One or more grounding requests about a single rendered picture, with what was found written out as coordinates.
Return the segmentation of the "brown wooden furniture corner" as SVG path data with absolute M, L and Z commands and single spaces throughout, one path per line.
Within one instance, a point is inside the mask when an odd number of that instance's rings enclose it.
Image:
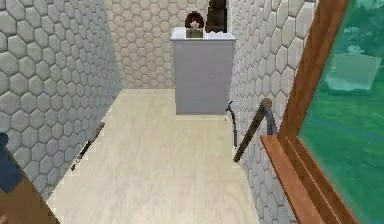
M 0 224 L 60 224 L 7 149 L 0 133 Z

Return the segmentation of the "brown framed window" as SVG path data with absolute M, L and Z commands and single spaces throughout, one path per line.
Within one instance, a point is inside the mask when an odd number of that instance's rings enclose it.
M 262 142 L 298 224 L 384 224 L 384 0 L 319 0 Z

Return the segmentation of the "brown round ornament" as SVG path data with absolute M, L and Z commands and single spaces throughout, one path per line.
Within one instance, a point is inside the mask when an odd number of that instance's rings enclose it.
M 202 38 L 204 30 L 204 19 L 197 11 L 190 12 L 185 19 L 186 37 Z

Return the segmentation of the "white chest of drawers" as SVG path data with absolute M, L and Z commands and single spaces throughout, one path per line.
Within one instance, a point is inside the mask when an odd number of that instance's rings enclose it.
M 171 35 L 177 115 L 221 115 L 229 102 L 236 38 L 203 32 L 187 38 L 185 27 Z

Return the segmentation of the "brown baseball bat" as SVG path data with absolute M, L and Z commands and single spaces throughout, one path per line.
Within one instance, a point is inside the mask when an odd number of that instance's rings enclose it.
M 276 135 L 278 133 L 277 128 L 276 128 L 276 124 L 274 121 L 273 113 L 271 111 L 271 107 L 272 107 L 272 101 L 269 98 L 264 98 L 261 101 L 259 108 L 258 108 L 258 110 L 257 110 L 257 112 L 256 112 L 244 138 L 243 138 L 243 140 L 241 141 L 241 144 L 238 147 L 235 156 L 233 157 L 233 161 L 235 163 L 237 163 L 241 159 L 243 153 L 245 152 L 246 148 L 248 147 L 249 143 L 251 142 L 254 134 L 258 130 L 263 119 L 266 119 L 266 122 L 267 122 L 267 134 L 268 135 Z

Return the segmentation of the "black tall statue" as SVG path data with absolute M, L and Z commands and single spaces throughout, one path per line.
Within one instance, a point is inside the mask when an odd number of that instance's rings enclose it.
M 226 0 L 209 0 L 205 29 L 207 32 L 227 32 Z

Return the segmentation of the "black thin curved rod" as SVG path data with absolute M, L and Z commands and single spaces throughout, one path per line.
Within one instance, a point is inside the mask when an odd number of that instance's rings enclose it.
M 230 113 L 231 120 L 232 120 L 232 133 L 233 133 L 233 145 L 234 147 L 237 147 L 237 127 L 236 127 L 236 118 L 235 118 L 235 113 L 231 107 L 233 101 L 230 101 L 227 105 L 226 112 Z

